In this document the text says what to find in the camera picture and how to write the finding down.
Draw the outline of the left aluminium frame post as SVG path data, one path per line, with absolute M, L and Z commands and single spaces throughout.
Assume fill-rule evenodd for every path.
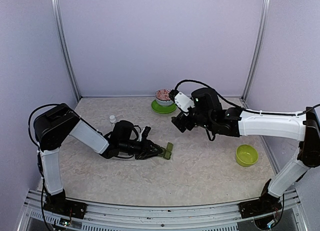
M 59 0 L 51 0 L 51 5 L 52 5 L 52 10 L 53 10 L 53 16 L 55 20 L 55 25 L 57 28 L 57 34 L 58 34 L 58 39 L 60 43 L 60 48 L 61 52 L 63 55 L 63 60 L 66 66 L 66 71 L 67 75 L 71 84 L 71 88 L 74 94 L 74 97 L 77 102 L 79 102 L 82 98 L 79 86 L 76 80 L 76 76 L 74 73 L 74 69 L 72 66 L 69 50 L 68 50 L 68 45 L 67 45 L 67 40 L 64 32 L 64 26 L 63 26 L 63 19 L 62 19 L 62 14 L 61 14 L 61 9 L 60 9 L 60 3 Z

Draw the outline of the small white pill bottle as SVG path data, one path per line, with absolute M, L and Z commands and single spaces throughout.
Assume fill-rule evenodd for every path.
M 110 115 L 109 116 L 109 122 L 110 122 L 111 126 L 114 127 L 116 122 L 117 122 L 116 116 L 115 115 Z

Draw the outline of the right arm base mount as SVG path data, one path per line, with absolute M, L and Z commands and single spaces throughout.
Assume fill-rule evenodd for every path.
M 240 202 L 238 206 L 242 219 L 272 213 L 281 210 L 283 207 L 279 197 L 274 197 L 268 193 L 264 193 L 254 200 Z

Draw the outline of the lime green bowl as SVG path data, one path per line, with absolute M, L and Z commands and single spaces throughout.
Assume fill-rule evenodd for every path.
M 235 159 L 240 166 L 250 167 L 258 161 L 259 153 L 254 147 L 242 144 L 236 149 Z

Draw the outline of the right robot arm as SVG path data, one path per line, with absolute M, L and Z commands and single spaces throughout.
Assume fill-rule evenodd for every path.
M 267 136 L 299 142 L 290 161 L 265 184 L 262 197 L 255 203 L 260 213 L 268 212 L 275 205 L 275 199 L 308 170 L 320 165 L 320 122 L 314 107 L 281 113 L 246 109 L 232 103 L 230 108 L 224 109 L 220 102 L 224 97 L 207 84 L 194 90 L 191 96 L 177 88 L 168 96 L 180 110 L 171 121 L 181 133 L 201 127 L 210 141 L 214 141 L 216 135 L 222 135 L 237 138 Z

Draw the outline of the front aluminium rail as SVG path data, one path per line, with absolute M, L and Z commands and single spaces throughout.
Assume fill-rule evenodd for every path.
M 55 225 L 65 231 L 252 231 L 257 217 L 243 218 L 239 202 L 189 206 L 134 206 L 86 201 L 83 219 L 41 211 L 41 192 L 29 190 L 22 206 L 17 231 L 44 231 Z

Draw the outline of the green pill organizer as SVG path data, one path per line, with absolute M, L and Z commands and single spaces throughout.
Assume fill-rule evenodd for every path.
M 162 147 L 162 153 L 159 156 L 166 160 L 170 160 L 172 156 L 173 147 L 174 145 L 171 142 L 168 142 L 166 148 Z

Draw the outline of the green plate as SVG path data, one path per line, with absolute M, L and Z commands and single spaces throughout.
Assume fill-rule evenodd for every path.
M 177 107 L 174 104 L 171 104 L 169 106 L 162 106 L 158 104 L 156 100 L 153 100 L 151 103 L 151 108 L 158 114 L 170 114 L 174 112 Z

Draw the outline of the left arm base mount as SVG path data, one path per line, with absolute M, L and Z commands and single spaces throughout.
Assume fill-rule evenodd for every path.
M 43 209 L 69 218 L 83 219 L 87 210 L 87 204 L 64 197 L 50 196 L 46 198 Z

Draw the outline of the red patterned white bowl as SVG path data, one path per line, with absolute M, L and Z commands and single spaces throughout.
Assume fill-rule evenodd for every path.
M 155 101 L 158 105 L 163 107 L 171 106 L 174 102 L 170 99 L 169 93 L 171 89 L 163 88 L 155 92 Z

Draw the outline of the right aluminium frame post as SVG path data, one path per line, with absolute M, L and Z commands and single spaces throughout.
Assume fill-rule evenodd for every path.
M 260 57 L 261 49 L 263 46 L 264 34 L 265 34 L 267 22 L 268 22 L 270 3 L 271 3 L 271 0 L 263 0 L 262 2 L 262 9 L 261 9 L 261 15 L 259 19 L 257 37 L 256 37 L 253 55 L 252 55 L 252 59 L 249 67 L 249 73 L 248 73 L 244 90 L 241 96 L 244 102 L 246 102 L 249 97 L 250 90 L 252 88 L 254 77 L 257 71 L 257 65 L 259 62 L 259 57 Z

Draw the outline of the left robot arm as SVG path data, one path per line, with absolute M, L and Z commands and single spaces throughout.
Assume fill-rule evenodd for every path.
M 104 159 L 147 160 L 161 156 L 164 148 L 148 138 L 151 127 L 127 120 L 115 122 L 103 134 L 66 103 L 50 103 L 34 109 L 27 121 L 28 135 L 37 148 L 38 168 L 49 203 L 63 214 L 70 209 L 61 178 L 60 151 L 74 141 Z

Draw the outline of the aluminium frame post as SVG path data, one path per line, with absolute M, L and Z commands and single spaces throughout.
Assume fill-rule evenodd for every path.
M 244 102 L 246 102 L 249 97 L 250 90 L 252 88 L 254 77 L 257 71 L 257 65 L 259 62 L 259 57 L 260 57 L 261 49 L 263 46 L 264 34 L 265 34 L 267 22 L 268 22 L 270 3 L 271 3 L 271 0 L 263 0 L 262 2 L 262 9 L 261 9 L 261 15 L 259 19 L 257 37 L 256 37 L 253 55 L 252 55 L 252 59 L 249 67 L 249 73 L 248 73 L 244 90 L 241 96 Z
M 61 9 L 60 9 L 60 3 L 59 0 L 51 0 L 51 5 L 52 5 L 52 10 L 53 10 L 53 16 L 55 20 L 55 25 L 57 28 L 57 34 L 58 34 L 58 39 L 60 43 L 60 48 L 61 52 L 63 55 L 63 60 L 66 66 L 66 71 L 67 75 L 71 84 L 71 88 L 74 94 L 74 97 L 77 102 L 79 102 L 82 98 L 79 86 L 76 80 L 76 76 L 74 73 L 74 69 L 72 66 L 69 50 L 68 50 L 68 45 L 67 45 L 67 40 L 64 32 L 64 26 L 63 26 L 63 19 L 62 19 L 62 14 L 61 14 Z

